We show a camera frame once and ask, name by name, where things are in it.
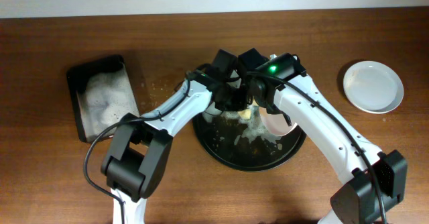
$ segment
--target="white robotic arm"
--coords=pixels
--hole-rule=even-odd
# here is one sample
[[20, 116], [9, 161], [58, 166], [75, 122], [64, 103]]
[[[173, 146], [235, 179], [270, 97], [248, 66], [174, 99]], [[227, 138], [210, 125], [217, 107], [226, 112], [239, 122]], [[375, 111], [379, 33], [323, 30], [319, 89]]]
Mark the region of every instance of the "white robotic arm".
[[[160, 113], [166, 112], [182, 99], [186, 94], [188, 85], [183, 83], [179, 91], [170, 97], [165, 103], [150, 113], [143, 114], [142, 117], [156, 117]], [[195, 80], [191, 80], [189, 84], [188, 96], [165, 117], [153, 121], [146, 121], [154, 129], [165, 129], [169, 135], [174, 137], [195, 115], [202, 113], [207, 109], [211, 102], [212, 93], [207, 90], [207, 87]], [[144, 215], [146, 209], [146, 200], [139, 199], [136, 203], [131, 200], [131, 197], [119, 189], [111, 188], [111, 192], [119, 197], [124, 202], [125, 223], [144, 224]], [[121, 206], [117, 201], [113, 201], [113, 224], [121, 224]]]
[[[359, 145], [366, 150], [365, 154], [371, 164], [379, 160], [377, 154], [381, 152], [381, 149], [365, 139], [329, 104], [310, 76], [299, 75], [289, 82], [307, 93], [312, 99], [318, 101], [341, 121], [355, 140], [359, 142]], [[341, 183], [345, 184], [354, 178], [352, 175], [354, 169], [367, 169], [364, 161], [359, 157], [358, 151], [351, 145], [351, 141], [338, 125], [294, 89], [286, 87], [281, 91], [277, 90], [274, 95], [274, 104], [280, 111], [287, 113], [316, 144], [334, 168]], [[319, 224], [336, 223], [340, 224], [342, 222], [333, 210], [319, 221]]]

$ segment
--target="white saucer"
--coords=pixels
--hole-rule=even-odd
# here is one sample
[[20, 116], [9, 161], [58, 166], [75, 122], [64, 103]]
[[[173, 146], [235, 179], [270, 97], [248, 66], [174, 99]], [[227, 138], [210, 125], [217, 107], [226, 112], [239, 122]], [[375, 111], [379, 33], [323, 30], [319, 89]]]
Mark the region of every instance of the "white saucer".
[[343, 80], [347, 99], [368, 113], [387, 113], [402, 102], [404, 86], [389, 67], [374, 61], [358, 62], [350, 67]]

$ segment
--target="robotic arm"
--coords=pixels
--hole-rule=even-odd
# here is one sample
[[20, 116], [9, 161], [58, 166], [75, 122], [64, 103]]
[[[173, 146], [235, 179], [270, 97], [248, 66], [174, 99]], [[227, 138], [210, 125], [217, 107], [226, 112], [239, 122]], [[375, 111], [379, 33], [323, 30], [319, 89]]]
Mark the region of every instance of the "robotic arm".
[[[234, 70], [239, 77], [230, 78]], [[238, 80], [237, 88], [227, 84]], [[125, 201], [125, 222], [143, 223], [145, 200], [162, 179], [172, 139], [189, 120], [211, 103], [221, 111], [241, 111], [252, 99], [268, 113], [284, 114], [288, 123], [292, 118], [344, 184], [330, 200], [332, 210], [319, 223], [370, 223], [382, 214], [379, 200], [386, 211], [403, 200], [405, 159], [396, 150], [385, 155], [357, 132], [322, 96], [297, 56], [282, 54], [268, 60], [255, 49], [239, 57], [220, 50], [205, 72], [188, 74], [175, 95], [142, 115], [154, 120], [117, 128], [101, 172], [112, 193]], [[148, 145], [147, 154], [132, 150], [129, 142]], [[115, 202], [114, 223], [121, 222], [120, 214]]]

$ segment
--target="wooden table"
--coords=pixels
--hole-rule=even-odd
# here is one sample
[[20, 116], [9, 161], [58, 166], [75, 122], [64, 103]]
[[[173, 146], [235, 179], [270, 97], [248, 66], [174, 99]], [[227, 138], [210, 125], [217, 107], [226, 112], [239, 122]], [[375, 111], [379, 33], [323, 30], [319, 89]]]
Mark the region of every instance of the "wooden table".
[[[391, 223], [429, 223], [429, 8], [0, 20], [0, 223], [110, 223], [112, 199], [86, 183], [66, 83], [76, 64], [122, 54], [141, 113], [171, 94], [184, 72], [219, 48], [298, 54], [324, 96], [385, 152], [408, 160], [405, 200]], [[394, 69], [405, 97], [393, 112], [364, 113], [343, 95], [358, 60]], [[96, 147], [99, 172], [108, 143]], [[174, 139], [147, 223], [303, 223], [323, 217], [341, 187], [311, 140], [289, 162], [240, 172], [216, 162], [191, 124]]]

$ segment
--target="black cable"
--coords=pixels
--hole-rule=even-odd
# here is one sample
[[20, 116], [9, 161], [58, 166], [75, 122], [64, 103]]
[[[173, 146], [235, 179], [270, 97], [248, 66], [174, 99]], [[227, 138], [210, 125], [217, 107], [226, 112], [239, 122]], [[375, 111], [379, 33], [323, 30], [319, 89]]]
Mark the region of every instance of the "black cable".
[[89, 157], [91, 155], [91, 153], [93, 152], [94, 147], [96, 146], [96, 144], [100, 141], [100, 139], [106, 135], [107, 133], [109, 133], [112, 129], [119, 127], [120, 125], [123, 124], [137, 124], [137, 123], [143, 123], [145, 121], [154, 121], [154, 120], [158, 120], [161, 119], [165, 116], [167, 116], [169, 113], [171, 113], [180, 103], [182, 103], [188, 96], [189, 94], [189, 90], [190, 90], [190, 80], [188, 80], [188, 77], [186, 76], [187, 79], [187, 89], [186, 92], [183, 94], [183, 97], [170, 109], [168, 109], [165, 113], [159, 114], [156, 117], [140, 117], [138, 119], [132, 119], [132, 120], [127, 120], [127, 121], [119, 121], [117, 123], [114, 123], [110, 126], [108, 126], [106, 129], [104, 129], [100, 134], [98, 134], [98, 136], [94, 139], [94, 141], [92, 142], [92, 144], [89, 146], [88, 152], [86, 153], [84, 162], [83, 162], [83, 175], [85, 176], [86, 181], [88, 181], [88, 183], [90, 185], [92, 185], [94, 188], [96, 188], [97, 190], [101, 191], [102, 193], [114, 198], [116, 201], [119, 202], [119, 205], [121, 206], [121, 220], [122, 220], [122, 224], [125, 224], [125, 215], [124, 215], [124, 202], [117, 197], [116, 195], [110, 193], [109, 191], [103, 189], [101, 186], [95, 184], [88, 175], [88, 161], [89, 161]]
[[315, 101], [314, 99], [312, 99], [310, 96], [308, 96], [305, 92], [303, 92], [301, 89], [299, 89], [297, 86], [293, 85], [292, 83], [290, 83], [286, 80], [280, 79], [278, 77], [270, 76], [270, 75], [263, 74], [260, 72], [248, 72], [247, 75], [258, 76], [258, 77], [263, 77], [263, 78], [267, 78], [267, 79], [271, 79], [271, 80], [276, 80], [280, 83], [287, 85], [288, 87], [297, 91], [305, 99], [310, 101], [314, 106], [318, 107], [324, 114], [326, 114], [329, 118], [331, 118], [341, 128], [341, 130], [345, 133], [345, 135], [350, 139], [351, 145], [356, 148], [359, 155], [362, 157], [365, 165], [368, 167], [368, 171], [372, 177], [371, 178], [372, 183], [375, 187], [375, 192], [376, 192], [377, 198], [378, 198], [381, 220], [383, 221], [384, 224], [387, 224], [384, 202], [383, 202], [383, 199], [381, 196], [381, 189], [380, 189], [380, 185], [379, 185], [379, 182], [377, 179], [377, 175], [375, 174], [374, 168], [372, 167], [371, 163], [369, 162], [368, 158], [366, 157], [365, 151], [362, 150], [361, 146], [359, 146], [359, 144], [356, 142], [355, 138], [350, 134], [350, 132], [347, 130], [347, 128], [330, 111], [326, 110], [322, 105], [320, 105], [320, 103], [318, 101]]
[[[201, 64], [201, 65], [199, 65], [199, 66], [197, 66], [196, 68], [195, 68], [195, 70], [204, 70], [205, 68], [207, 68], [207, 67], [209, 67], [210, 66], [210, 64], [209, 63], [205, 63], [205, 64]], [[174, 91], [175, 92], [177, 92], [177, 91], [179, 91], [179, 87], [180, 87], [180, 85], [183, 83], [183, 80], [182, 81], [180, 81], [173, 89], [174, 89]]]
[[238, 81], [240, 79], [241, 79], [240, 76], [236, 76], [236, 77], [228, 78], [227, 80], [225, 80], [225, 82], [235, 82], [235, 81]]

